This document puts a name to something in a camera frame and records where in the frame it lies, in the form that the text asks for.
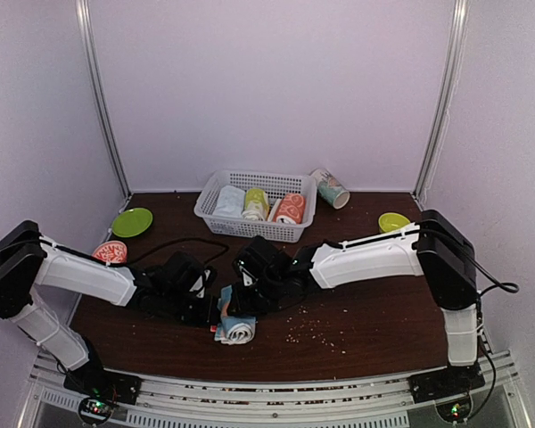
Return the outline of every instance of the wooden table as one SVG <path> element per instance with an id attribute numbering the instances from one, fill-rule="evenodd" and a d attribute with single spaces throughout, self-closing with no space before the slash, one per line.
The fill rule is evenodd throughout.
<path id="1" fill-rule="evenodd" d="M 231 246 L 217 259 L 216 290 L 236 279 L 231 261 L 249 240 L 213 235 L 193 214 L 196 193 L 134 195 L 129 207 L 146 207 L 153 226 L 126 240 L 132 259 L 153 246 L 183 236 Z M 420 212 L 406 193 L 354 193 L 342 210 L 317 201 L 313 225 L 297 244 L 278 246 L 294 254 L 323 239 L 375 235 L 377 219 L 397 211 L 411 220 Z M 218 249 L 187 243 L 153 254 L 141 266 L 163 263 L 175 250 L 204 260 Z M 391 277 L 348 284 L 309 296 L 300 306 L 259 319 L 254 340 L 242 346 L 214 342 L 205 329 L 148 318 L 84 297 L 72 328 L 90 339 L 107 367 L 185 378 L 290 382 L 405 372 L 446 364 L 443 318 L 423 277 Z"/>

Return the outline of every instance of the white wall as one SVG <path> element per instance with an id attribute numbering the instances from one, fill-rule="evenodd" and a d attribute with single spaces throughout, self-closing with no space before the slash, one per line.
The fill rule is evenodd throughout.
<path id="1" fill-rule="evenodd" d="M 95 116 L 73 0 L 0 0 L 0 238 L 24 218 L 91 251 L 122 198 Z M 49 293 L 67 315 L 74 296 Z M 36 350 L 0 320 L 0 428 Z"/>
<path id="2" fill-rule="evenodd" d="M 92 2 L 131 187 L 194 190 L 216 169 L 326 166 L 353 190 L 411 190 L 453 4 Z"/>
<path id="3" fill-rule="evenodd" d="M 473 240 L 477 257 L 522 286 L 484 300 L 535 414 L 535 1 L 474 0 L 457 93 L 427 206 Z"/>

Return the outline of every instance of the basket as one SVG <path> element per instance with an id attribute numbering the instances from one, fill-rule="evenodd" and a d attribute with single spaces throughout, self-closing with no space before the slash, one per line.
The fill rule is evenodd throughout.
<path id="1" fill-rule="evenodd" d="M 286 225 L 268 221 L 253 221 L 238 218 L 213 216 L 220 189 L 233 185 L 248 191 L 253 187 L 263 189 L 273 206 L 276 199 L 284 198 L 288 193 L 301 193 L 305 197 L 305 212 L 300 225 Z M 288 176 L 249 171 L 216 171 L 196 201 L 194 214 L 203 218 L 212 233 L 220 235 L 242 236 L 252 238 L 261 235 L 270 241 L 296 243 L 303 230 L 311 225 L 315 215 L 317 201 L 317 184 L 310 176 Z"/>

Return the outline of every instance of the white plastic basket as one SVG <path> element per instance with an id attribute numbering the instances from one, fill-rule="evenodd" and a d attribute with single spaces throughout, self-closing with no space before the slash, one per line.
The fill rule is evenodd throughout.
<path id="1" fill-rule="evenodd" d="M 237 218 L 213 216 L 220 189 L 233 185 L 248 191 L 253 187 L 263 189 L 273 206 L 276 199 L 284 198 L 288 193 L 301 193 L 305 197 L 303 222 L 299 225 L 286 225 L 268 221 L 251 221 Z M 196 201 L 194 214 L 203 218 L 212 233 L 221 235 L 253 237 L 261 235 L 270 241 L 296 243 L 303 230 L 313 222 L 317 201 L 317 184 L 310 176 L 287 176 L 249 171 L 216 171 Z"/>

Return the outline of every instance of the green plate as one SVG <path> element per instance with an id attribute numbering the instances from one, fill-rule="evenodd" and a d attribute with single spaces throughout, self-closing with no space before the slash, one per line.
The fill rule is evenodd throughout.
<path id="1" fill-rule="evenodd" d="M 152 213 L 147 208 L 133 208 L 119 214 L 113 221 L 113 233 L 119 238 L 140 235 L 152 223 Z"/>

